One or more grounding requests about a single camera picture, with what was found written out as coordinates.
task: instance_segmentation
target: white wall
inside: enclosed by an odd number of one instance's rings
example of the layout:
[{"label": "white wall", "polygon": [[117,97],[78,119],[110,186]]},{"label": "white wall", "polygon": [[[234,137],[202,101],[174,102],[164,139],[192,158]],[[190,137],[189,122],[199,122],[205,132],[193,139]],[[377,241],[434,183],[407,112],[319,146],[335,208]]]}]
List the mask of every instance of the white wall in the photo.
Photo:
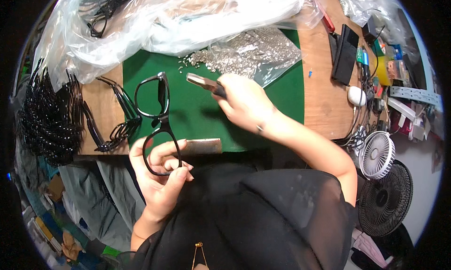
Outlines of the white wall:
[{"label": "white wall", "polygon": [[414,182],[412,204],[403,224],[415,245],[428,222],[440,184],[441,170],[432,173],[436,141],[430,136],[427,141],[413,143],[402,134],[392,135],[392,139],[395,159],[407,166]]}]

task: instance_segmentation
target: smartphone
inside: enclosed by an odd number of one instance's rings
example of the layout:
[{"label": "smartphone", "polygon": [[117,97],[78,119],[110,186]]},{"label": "smartphone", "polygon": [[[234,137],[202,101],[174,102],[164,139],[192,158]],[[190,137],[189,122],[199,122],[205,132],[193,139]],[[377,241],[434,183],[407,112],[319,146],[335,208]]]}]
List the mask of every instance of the smartphone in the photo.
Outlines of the smartphone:
[{"label": "smartphone", "polygon": [[357,54],[358,35],[349,26],[343,24],[340,37],[331,78],[349,86]]}]

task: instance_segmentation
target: black fan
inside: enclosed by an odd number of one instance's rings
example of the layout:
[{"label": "black fan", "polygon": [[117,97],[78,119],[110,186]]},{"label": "black fan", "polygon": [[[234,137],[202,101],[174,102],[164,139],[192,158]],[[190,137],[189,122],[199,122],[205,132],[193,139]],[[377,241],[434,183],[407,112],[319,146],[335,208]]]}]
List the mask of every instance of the black fan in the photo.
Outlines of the black fan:
[{"label": "black fan", "polygon": [[413,191],[412,176],[398,160],[384,178],[366,181],[358,201],[362,230],[374,237],[393,232],[409,210]]}]

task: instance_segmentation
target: gold necklace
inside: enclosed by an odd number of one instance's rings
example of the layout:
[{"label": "gold necklace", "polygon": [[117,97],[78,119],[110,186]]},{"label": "gold necklace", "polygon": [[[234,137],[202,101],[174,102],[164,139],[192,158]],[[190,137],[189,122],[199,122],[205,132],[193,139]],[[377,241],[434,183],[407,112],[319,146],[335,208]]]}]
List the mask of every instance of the gold necklace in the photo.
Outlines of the gold necklace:
[{"label": "gold necklace", "polygon": [[200,247],[200,249],[202,250],[202,255],[203,255],[203,260],[205,261],[205,266],[208,267],[208,265],[206,264],[206,259],[205,259],[205,253],[203,253],[203,243],[199,242],[195,244],[196,248],[194,249],[194,258],[193,258],[193,266],[191,266],[191,270],[194,270],[194,262],[196,260],[196,252],[197,252],[197,248]]}]

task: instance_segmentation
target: metal bracket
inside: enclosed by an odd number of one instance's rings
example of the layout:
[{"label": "metal bracket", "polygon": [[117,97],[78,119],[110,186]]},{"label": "metal bracket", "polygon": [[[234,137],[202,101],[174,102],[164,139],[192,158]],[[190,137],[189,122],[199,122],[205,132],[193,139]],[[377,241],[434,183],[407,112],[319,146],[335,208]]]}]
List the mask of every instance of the metal bracket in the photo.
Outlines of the metal bracket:
[{"label": "metal bracket", "polygon": [[442,97],[439,94],[430,91],[408,87],[390,86],[390,97],[404,98],[420,101],[427,104],[433,104],[439,109],[442,108]]}]

